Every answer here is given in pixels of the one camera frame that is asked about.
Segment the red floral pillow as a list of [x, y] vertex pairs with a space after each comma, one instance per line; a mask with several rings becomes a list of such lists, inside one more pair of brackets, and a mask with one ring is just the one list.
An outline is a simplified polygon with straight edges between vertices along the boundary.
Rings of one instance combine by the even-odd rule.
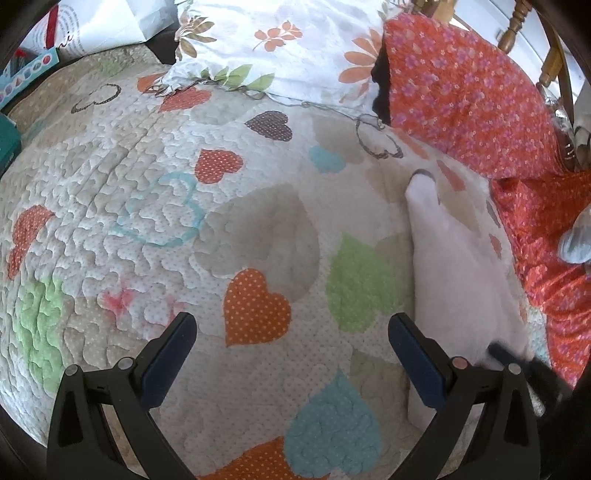
[[372, 70], [380, 120], [493, 180], [562, 175], [559, 142], [526, 73], [473, 31], [418, 14], [386, 21]]

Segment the pale pink printed garment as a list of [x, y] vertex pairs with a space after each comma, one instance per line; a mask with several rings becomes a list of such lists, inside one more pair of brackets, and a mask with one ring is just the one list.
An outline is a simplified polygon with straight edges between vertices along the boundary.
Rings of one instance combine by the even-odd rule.
[[504, 266], [483, 239], [451, 215], [437, 183], [416, 171], [405, 192], [414, 245], [414, 322], [449, 357], [498, 370], [488, 354], [498, 342], [533, 357]]

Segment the green plastic package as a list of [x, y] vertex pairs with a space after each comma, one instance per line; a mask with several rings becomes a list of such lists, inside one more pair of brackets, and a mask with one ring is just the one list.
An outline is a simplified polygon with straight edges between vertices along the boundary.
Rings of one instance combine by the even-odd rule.
[[16, 124], [0, 114], [0, 176], [4, 175], [21, 150], [21, 135]]

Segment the heart patterned quilt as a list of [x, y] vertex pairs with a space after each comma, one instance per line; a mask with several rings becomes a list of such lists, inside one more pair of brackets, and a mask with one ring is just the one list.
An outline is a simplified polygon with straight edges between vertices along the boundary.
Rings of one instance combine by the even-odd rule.
[[405, 190], [432, 171], [546, 356], [488, 182], [382, 126], [211, 85], [162, 98], [144, 47], [76, 61], [10, 111], [1, 404], [45, 443], [64, 370], [109, 368], [179, 312], [198, 336], [154, 418], [201, 479], [385, 479], [419, 439], [392, 350], [414, 309]]

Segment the white floral pillow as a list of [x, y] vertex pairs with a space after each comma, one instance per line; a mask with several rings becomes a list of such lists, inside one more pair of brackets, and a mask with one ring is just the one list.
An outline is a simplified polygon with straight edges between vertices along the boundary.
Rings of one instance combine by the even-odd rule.
[[404, 1], [180, 1], [175, 62], [153, 87], [198, 81], [368, 110], [384, 25]]

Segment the teal flat box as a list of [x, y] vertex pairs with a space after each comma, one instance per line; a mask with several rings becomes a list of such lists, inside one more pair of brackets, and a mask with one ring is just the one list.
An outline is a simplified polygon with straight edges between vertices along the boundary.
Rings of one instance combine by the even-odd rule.
[[43, 51], [29, 63], [18, 69], [12, 76], [1, 77], [1, 108], [21, 94], [31, 83], [48, 73], [59, 64], [59, 55], [55, 48]]

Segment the wooden chair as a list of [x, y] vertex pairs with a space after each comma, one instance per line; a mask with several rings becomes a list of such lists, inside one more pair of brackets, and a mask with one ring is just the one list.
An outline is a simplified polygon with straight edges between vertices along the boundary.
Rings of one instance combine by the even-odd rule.
[[533, 82], [559, 98], [571, 120], [585, 75], [557, 28], [530, 1], [415, 1], [433, 18], [474, 30], [506, 52]]

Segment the red floral sheet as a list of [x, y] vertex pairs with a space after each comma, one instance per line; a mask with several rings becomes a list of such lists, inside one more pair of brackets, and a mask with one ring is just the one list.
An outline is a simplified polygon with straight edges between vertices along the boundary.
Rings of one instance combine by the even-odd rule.
[[515, 270], [530, 303], [546, 315], [552, 367], [575, 385], [590, 356], [590, 275], [558, 256], [561, 236], [590, 204], [590, 173], [490, 182]]

